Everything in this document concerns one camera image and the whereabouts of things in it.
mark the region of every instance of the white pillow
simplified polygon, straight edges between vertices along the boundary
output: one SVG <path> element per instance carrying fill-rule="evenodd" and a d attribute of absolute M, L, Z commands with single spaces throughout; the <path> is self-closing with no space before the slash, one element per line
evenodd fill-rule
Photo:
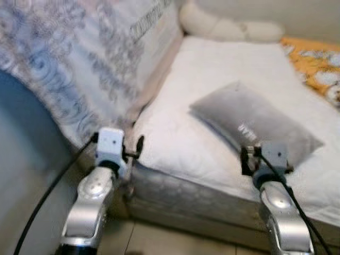
<path fill-rule="evenodd" d="M 187 33 L 218 41 L 274 43 L 284 34 L 284 28 L 274 22 L 237 22 L 207 13 L 195 0 L 189 0 L 182 6 L 180 22 Z"/>

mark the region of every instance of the blue wall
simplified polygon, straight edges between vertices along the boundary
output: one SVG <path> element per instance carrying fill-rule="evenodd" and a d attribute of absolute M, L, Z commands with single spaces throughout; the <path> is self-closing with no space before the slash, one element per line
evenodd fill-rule
<path fill-rule="evenodd" d="M 64 137 L 38 99 L 0 71 L 0 254 L 13 254 L 32 210 L 70 159 Z M 75 198 L 74 166 L 50 195 L 20 254 L 52 254 Z"/>

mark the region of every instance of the patterned blanket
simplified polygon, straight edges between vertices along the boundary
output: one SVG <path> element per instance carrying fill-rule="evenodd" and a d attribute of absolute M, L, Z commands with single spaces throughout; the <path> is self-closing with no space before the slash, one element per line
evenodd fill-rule
<path fill-rule="evenodd" d="M 340 46 L 288 37 L 281 43 L 301 81 L 340 110 Z"/>
<path fill-rule="evenodd" d="M 0 69 L 80 147 L 101 126 L 136 120 L 180 34 L 171 0 L 3 0 Z"/>

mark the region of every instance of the black cable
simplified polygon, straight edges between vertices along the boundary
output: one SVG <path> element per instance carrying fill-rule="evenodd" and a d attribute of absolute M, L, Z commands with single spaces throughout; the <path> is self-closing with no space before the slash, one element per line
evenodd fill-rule
<path fill-rule="evenodd" d="M 303 219 L 303 221 L 306 223 L 307 226 L 309 226 L 309 228 L 312 229 L 312 231 L 315 233 L 315 235 L 317 236 L 317 238 L 319 239 L 320 243 L 322 244 L 322 246 L 324 247 L 324 249 L 326 250 L 328 255 L 332 255 L 329 247 L 327 246 L 325 240 L 322 238 L 322 236 L 320 235 L 320 233 L 318 232 L 318 230 L 316 229 L 316 227 L 314 226 L 314 224 L 312 223 L 312 221 L 307 217 L 307 215 L 304 213 L 304 211 L 302 210 L 300 204 L 298 203 L 298 201 L 296 200 L 296 197 L 294 195 L 293 189 L 289 186 L 287 186 L 287 184 L 285 183 L 285 181 L 283 180 L 283 178 L 279 175 L 278 171 L 275 169 L 274 166 L 272 166 L 272 164 L 262 155 L 260 154 L 261 159 L 267 164 L 267 166 L 272 170 L 272 172 L 274 173 L 275 177 L 278 178 L 278 180 L 281 182 L 281 184 L 283 185 L 283 187 L 285 188 L 285 190 L 288 192 L 289 196 L 291 197 L 291 199 L 293 200 L 297 210 L 299 211 L 299 214 L 301 216 L 301 218 Z"/>
<path fill-rule="evenodd" d="M 64 176 L 64 174 L 69 170 L 69 168 L 76 162 L 76 160 L 79 158 L 79 156 L 86 150 L 86 148 L 92 143 L 92 142 L 97 142 L 98 140 L 98 133 L 95 133 L 90 140 L 83 146 L 81 147 L 78 152 L 70 159 L 70 161 L 67 163 L 67 165 L 61 170 L 61 172 L 57 175 L 57 177 L 53 180 L 52 184 L 48 187 L 44 195 L 41 197 L 40 201 L 34 208 L 30 218 L 28 219 L 25 228 L 23 229 L 21 236 L 18 240 L 18 243 L 16 244 L 15 250 L 14 250 L 14 255 L 19 255 L 20 249 L 22 247 L 22 244 L 26 238 L 26 235 L 35 219 L 37 216 L 39 210 L 43 206 L 45 200 L 48 198 L 52 190 L 57 186 L 58 182 L 61 180 L 61 178 Z"/>

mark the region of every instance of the white sheet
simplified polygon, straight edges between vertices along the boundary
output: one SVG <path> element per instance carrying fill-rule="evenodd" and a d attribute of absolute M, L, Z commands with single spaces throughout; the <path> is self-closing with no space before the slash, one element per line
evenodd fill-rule
<path fill-rule="evenodd" d="M 146 136 L 140 163 L 233 196 L 258 201 L 238 155 L 189 113 L 206 94 L 242 80 L 325 143 L 287 177 L 306 214 L 340 226 L 340 114 L 296 78 L 280 44 L 187 37 L 134 139 Z"/>

